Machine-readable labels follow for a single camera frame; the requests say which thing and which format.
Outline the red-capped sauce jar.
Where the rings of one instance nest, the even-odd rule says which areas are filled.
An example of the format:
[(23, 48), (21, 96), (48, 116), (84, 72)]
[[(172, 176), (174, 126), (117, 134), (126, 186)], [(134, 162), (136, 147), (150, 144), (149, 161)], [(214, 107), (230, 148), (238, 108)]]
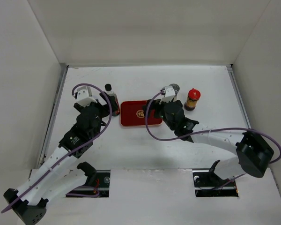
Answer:
[(187, 100), (184, 104), (184, 108), (187, 111), (192, 111), (195, 109), (197, 102), (199, 101), (201, 97), (201, 93), (199, 90), (192, 88), (191, 90), (189, 90), (188, 94), (187, 94)]

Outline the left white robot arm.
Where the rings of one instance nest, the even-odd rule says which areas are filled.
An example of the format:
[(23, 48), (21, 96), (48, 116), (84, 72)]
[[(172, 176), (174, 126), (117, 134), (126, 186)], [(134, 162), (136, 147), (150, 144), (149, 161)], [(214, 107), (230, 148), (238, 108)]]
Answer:
[(72, 172), (66, 170), (93, 145), (107, 129), (112, 116), (119, 115), (120, 109), (116, 94), (110, 84), (100, 91), (105, 100), (102, 105), (93, 97), (91, 84), (78, 84), (72, 89), (76, 102), (75, 109), (79, 112), (76, 123), (60, 140), (57, 148), (41, 167), (22, 185), (9, 188), (4, 193), (8, 205), (2, 210), (12, 210), (26, 225), (37, 224), (46, 214), (53, 201), (73, 196), (72, 190), (80, 186), (90, 187), (96, 181), (96, 169), (87, 162), (77, 165)]

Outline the dark soy sauce bottle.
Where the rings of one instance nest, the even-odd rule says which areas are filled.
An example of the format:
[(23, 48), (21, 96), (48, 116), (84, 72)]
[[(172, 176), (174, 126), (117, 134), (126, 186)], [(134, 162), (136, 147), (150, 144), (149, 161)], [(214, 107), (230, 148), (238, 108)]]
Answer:
[(118, 97), (114, 91), (112, 91), (112, 86), (108, 83), (105, 84), (105, 93), (109, 97), (111, 107), (112, 107), (112, 116), (117, 117), (120, 115), (120, 106), (118, 103)]

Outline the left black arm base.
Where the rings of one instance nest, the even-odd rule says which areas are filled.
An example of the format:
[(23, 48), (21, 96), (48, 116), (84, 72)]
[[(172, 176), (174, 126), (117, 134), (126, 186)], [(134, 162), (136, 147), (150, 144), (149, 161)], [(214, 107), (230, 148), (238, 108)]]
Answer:
[(67, 198), (108, 198), (111, 170), (96, 170), (87, 162), (79, 163), (77, 169), (83, 171), (86, 181), (66, 194)]

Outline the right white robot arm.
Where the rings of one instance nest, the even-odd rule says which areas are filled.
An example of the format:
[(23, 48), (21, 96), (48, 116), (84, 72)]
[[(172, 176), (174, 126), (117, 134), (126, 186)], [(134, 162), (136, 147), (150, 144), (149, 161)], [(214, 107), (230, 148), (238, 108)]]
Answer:
[(152, 113), (154, 118), (162, 119), (176, 140), (206, 144), (233, 154), (227, 160), (217, 159), (212, 164), (207, 177), (212, 185), (220, 185), (225, 178), (241, 174), (262, 178), (274, 155), (274, 150), (257, 131), (241, 127), (207, 128), (187, 118), (180, 101), (151, 99), (143, 110), (145, 118)]

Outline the salt grinder clear lid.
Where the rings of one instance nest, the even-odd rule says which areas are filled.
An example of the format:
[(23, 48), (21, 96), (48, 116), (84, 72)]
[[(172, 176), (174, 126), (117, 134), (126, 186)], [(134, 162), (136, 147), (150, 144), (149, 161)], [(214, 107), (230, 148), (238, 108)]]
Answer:
[(180, 86), (178, 84), (176, 84), (176, 83), (172, 83), (172, 84), (170, 84), (170, 86), (173, 87), (173, 89), (175, 91), (175, 96), (177, 96), (179, 91), (180, 91)]

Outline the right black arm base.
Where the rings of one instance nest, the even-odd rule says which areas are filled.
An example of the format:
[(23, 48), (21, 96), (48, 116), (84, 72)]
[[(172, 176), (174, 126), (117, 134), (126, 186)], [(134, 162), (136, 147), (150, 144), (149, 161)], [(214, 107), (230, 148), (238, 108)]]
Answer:
[(221, 179), (214, 173), (220, 160), (207, 169), (193, 170), (194, 192), (196, 197), (238, 197), (235, 181)]

